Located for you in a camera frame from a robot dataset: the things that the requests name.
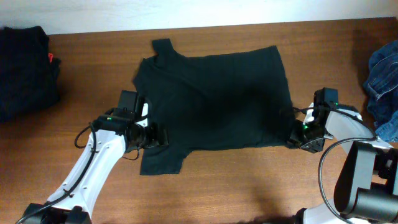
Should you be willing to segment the dark green t-shirt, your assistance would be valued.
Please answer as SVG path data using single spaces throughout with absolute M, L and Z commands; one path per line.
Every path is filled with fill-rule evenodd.
M 169 39 L 152 46 L 133 83 L 169 144 L 144 151 L 141 175 L 178 174 L 193 151 L 287 143 L 295 117 L 276 46 L 205 57 L 181 55 Z

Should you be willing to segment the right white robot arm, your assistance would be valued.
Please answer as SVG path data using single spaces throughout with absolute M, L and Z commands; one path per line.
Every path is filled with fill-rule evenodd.
M 291 223 L 397 223 L 397 149 L 380 139 L 353 108 L 336 102 L 311 104 L 299 124 L 294 143 L 322 152 L 318 185 L 323 203 L 302 208 Z M 333 198 L 323 188 L 323 166 L 332 149 L 341 146 L 347 157 Z

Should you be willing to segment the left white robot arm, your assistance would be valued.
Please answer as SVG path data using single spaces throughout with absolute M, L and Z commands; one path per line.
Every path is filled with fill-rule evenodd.
M 88 142 L 62 182 L 43 204 L 31 203 L 19 223 L 91 223 L 96 199 L 125 154 L 169 143 L 167 132 L 149 121 L 149 102 L 112 108 L 90 122 Z

